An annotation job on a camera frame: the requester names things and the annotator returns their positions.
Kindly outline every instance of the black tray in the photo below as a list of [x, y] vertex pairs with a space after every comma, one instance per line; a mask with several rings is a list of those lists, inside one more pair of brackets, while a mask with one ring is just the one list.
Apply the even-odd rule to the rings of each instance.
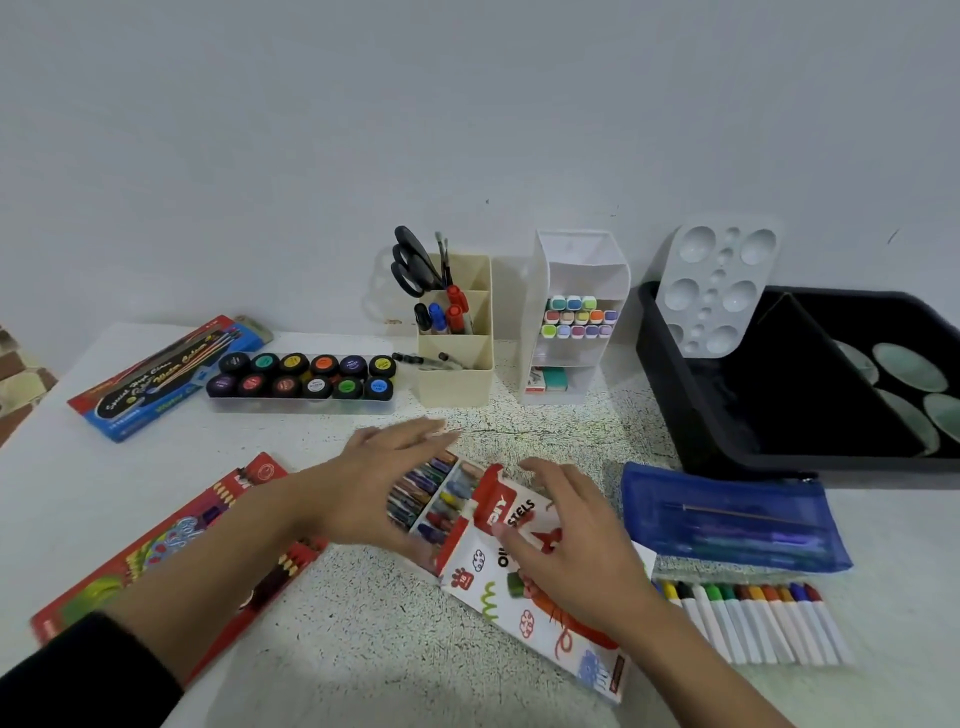
[[[840, 352], [873, 359], [880, 342], [925, 356], [960, 393], [960, 333], [904, 293], [768, 286], [740, 346], [721, 359], [684, 359], [655, 303], [637, 291], [636, 353], [684, 470], [727, 479], [811, 477], [818, 471], [960, 472], [960, 444], [924, 444]], [[919, 392], [880, 370], [877, 387], [923, 410]]]

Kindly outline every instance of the white palette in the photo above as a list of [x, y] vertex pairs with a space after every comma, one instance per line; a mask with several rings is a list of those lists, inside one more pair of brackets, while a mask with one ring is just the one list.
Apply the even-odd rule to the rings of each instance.
[[780, 252], [783, 223], [701, 215], [674, 235], [657, 306], [687, 358], [718, 359], [739, 345]]

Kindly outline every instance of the red pencil box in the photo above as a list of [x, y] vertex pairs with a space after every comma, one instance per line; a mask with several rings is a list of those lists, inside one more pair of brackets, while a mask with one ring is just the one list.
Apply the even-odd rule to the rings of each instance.
[[[251, 486], [286, 474], [270, 455], [261, 452], [246, 468], [238, 468], [214, 483], [37, 612], [30, 624], [40, 644], [53, 640], [71, 624], [102, 607], [120, 590], [130, 586], [145, 570], [201, 536]], [[214, 658], [227, 649], [287, 584], [317, 560], [324, 548], [326, 541], [316, 539], [304, 539], [292, 544], [270, 573], [253, 588], [250, 596], [238, 606], [237, 613], [193, 668], [187, 682], [192, 682]]]

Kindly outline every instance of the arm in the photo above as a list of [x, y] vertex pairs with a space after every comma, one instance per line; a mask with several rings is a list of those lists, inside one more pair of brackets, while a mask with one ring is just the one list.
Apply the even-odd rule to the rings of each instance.
[[683, 728], [790, 728], [684, 612], [657, 593], [592, 480], [572, 465], [539, 458], [520, 465], [549, 491], [564, 539], [544, 554], [503, 523], [493, 527], [497, 538], [554, 601], [623, 646]]
[[238, 499], [202, 538], [147, 571], [103, 611], [183, 684], [237, 606], [297, 538], [381, 546], [425, 562], [429, 545], [390, 522], [386, 500], [404, 473], [456, 440], [456, 433], [430, 437], [443, 424], [420, 419], [358, 430], [333, 460]]

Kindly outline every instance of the colored pencil box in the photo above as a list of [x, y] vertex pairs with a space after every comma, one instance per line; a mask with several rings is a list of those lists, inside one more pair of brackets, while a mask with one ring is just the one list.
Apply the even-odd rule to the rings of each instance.
[[[404, 482], [397, 484], [404, 494], [413, 494], [418, 504], [414, 507], [406, 497], [397, 499], [406, 503], [403, 512], [413, 509], [411, 518], [416, 518], [412, 525], [410, 521], [403, 525], [409, 525], [411, 532], [424, 536], [437, 549], [439, 576], [416, 569], [434, 583], [439, 579], [445, 592], [619, 703], [627, 662], [623, 651], [607, 635], [557, 606], [491, 533], [494, 523], [509, 523], [543, 552], [553, 550], [562, 538], [560, 518], [552, 501], [518, 483], [502, 480], [502, 468], [492, 465], [484, 469], [447, 452], [439, 461], [408, 473]], [[396, 506], [391, 504], [389, 509], [399, 522]], [[641, 552], [641, 558], [651, 570], [656, 554]]]
[[[71, 624], [102, 607], [140, 575], [203, 533], [252, 485], [283, 477], [285, 470], [266, 452], [246, 468], [238, 468], [200, 493], [156, 528], [120, 551], [76, 586], [64, 592], [30, 620], [40, 644], [47, 644]], [[317, 560], [326, 542], [304, 539], [290, 545], [238, 606], [223, 632], [193, 668], [191, 682], [250, 626], [302, 570]]]
[[791, 571], [853, 566], [816, 480], [736, 482], [627, 463], [630, 537], [657, 553]]
[[68, 404], [120, 443], [203, 387], [222, 357], [255, 352], [273, 339], [246, 316], [218, 316]]

